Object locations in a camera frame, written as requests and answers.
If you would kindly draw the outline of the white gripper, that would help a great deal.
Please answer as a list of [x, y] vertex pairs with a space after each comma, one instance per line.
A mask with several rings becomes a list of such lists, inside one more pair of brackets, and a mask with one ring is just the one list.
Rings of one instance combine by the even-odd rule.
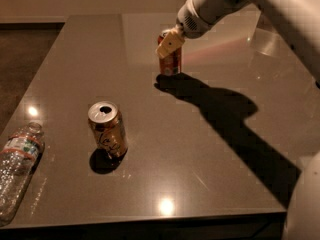
[[156, 54], [164, 59], [181, 48], [185, 38], [196, 39], [208, 32], [214, 23], [212, 3], [208, 0], [187, 0], [177, 14], [178, 28], [165, 30]]

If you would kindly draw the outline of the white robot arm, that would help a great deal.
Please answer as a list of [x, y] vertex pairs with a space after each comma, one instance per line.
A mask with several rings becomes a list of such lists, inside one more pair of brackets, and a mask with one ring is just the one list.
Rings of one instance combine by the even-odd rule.
[[[320, 80], [320, 0], [187, 0], [176, 25], [156, 53], [164, 59], [184, 41], [199, 38], [223, 17], [252, 3], [300, 59]], [[304, 167], [293, 191], [281, 240], [320, 240], [320, 152]]]

